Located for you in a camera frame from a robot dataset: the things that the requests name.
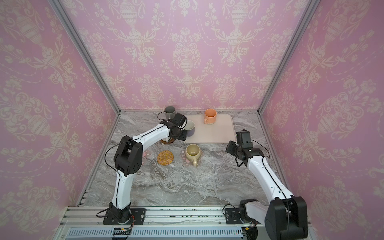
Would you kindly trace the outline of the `beige glazed round mug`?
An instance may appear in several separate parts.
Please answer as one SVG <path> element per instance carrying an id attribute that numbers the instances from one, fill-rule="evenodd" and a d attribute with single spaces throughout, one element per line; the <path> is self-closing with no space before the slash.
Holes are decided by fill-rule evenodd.
<path id="1" fill-rule="evenodd" d="M 190 161 L 194 167 L 198 166 L 198 162 L 201 158 L 202 151 L 200 147 L 196 144 L 190 144 L 185 150 L 185 157 Z"/>

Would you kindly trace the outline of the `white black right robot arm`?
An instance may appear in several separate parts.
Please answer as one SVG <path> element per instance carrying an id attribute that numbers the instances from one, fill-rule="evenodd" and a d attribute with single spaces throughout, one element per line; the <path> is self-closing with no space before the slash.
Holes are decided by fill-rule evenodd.
<path id="1" fill-rule="evenodd" d="M 256 177 L 269 205 L 256 200 L 243 200 L 239 205 L 241 219 L 257 221 L 263 225 L 271 240 L 303 240 L 308 237 L 307 203 L 296 197 L 279 180 L 271 169 L 267 156 L 253 144 L 237 144 L 229 141 L 226 152 L 240 160 Z"/>

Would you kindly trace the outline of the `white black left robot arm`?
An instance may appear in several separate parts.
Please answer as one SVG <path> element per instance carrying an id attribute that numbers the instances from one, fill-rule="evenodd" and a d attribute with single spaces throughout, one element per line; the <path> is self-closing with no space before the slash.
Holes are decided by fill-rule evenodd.
<path id="1" fill-rule="evenodd" d="M 140 135 L 122 137 L 116 145 L 113 169 L 117 178 L 107 217 L 112 217 L 118 224 L 126 224 L 132 219 L 131 188 L 134 176 L 142 166 L 144 151 L 165 138 L 185 141 L 187 131 L 184 128 L 187 123 L 185 116 L 174 117 L 160 121 L 158 125 Z"/>

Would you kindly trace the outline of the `woven rattan round coaster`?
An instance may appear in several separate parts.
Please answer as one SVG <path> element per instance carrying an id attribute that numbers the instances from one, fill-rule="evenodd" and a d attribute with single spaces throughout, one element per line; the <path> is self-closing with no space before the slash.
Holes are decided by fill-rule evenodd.
<path id="1" fill-rule="evenodd" d="M 157 163 L 161 166 L 170 165 L 174 161 L 174 154 L 171 151 L 162 151 L 157 156 Z"/>

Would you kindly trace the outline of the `purple ceramic mug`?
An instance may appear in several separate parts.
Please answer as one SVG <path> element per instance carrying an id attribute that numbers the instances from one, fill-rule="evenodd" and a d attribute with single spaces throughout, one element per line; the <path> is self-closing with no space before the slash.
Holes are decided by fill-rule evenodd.
<path id="1" fill-rule="evenodd" d="M 185 125 L 184 127 L 184 130 L 187 131 L 187 137 L 191 137 L 194 135 L 195 133 L 195 122 L 194 121 L 191 121 L 191 120 L 188 120 L 187 124 Z"/>

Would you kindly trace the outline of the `grey ceramic mug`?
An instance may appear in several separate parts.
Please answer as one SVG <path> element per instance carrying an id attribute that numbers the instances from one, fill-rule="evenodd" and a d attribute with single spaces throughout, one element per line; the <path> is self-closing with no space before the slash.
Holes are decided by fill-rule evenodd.
<path id="1" fill-rule="evenodd" d="M 165 116 L 167 120 L 171 120 L 175 117 L 176 115 L 176 108 L 174 106 L 167 106 L 164 109 Z"/>

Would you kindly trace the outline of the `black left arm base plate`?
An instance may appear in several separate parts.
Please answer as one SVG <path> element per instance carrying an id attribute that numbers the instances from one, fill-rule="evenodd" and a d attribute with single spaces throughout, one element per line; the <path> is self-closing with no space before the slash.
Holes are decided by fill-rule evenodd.
<path id="1" fill-rule="evenodd" d="M 143 225 L 146 209 L 107 209 L 103 225 Z"/>

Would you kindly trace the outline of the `brown round wooden coaster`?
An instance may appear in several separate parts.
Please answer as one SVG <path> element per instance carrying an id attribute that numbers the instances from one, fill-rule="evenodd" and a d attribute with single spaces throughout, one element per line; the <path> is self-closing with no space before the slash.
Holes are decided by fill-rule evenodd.
<path id="1" fill-rule="evenodd" d="M 174 143 L 174 142 L 175 142 L 175 139 L 173 139 L 173 138 L 170 138 L 170 139 L 162 139 L 162 140 L 160 140 L 160 142 L 161 142 L 162 144 L 164 144 L 164 145 L 169 145 L 169 144 Z"/>

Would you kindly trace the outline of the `orange ceramic mug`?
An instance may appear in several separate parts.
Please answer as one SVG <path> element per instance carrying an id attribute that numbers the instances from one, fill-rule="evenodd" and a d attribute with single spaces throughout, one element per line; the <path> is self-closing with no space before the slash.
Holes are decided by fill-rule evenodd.
<path id="1" fill-rule="evenodd" d="M 216 122 L 217 111 L 215 109 L 205 110 L 204 124 L 212 125 Z"/>

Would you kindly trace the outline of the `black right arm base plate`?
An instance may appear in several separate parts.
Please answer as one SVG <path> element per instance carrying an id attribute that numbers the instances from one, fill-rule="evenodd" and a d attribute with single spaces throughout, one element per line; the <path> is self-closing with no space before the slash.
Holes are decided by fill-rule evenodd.
<path id="1" fill-rule="evenodd" d="M 223 212 L 227 225 L 248 224 L 248 222 L 241 218 L 240 210 L 238 208 L 224 208 Z"/>

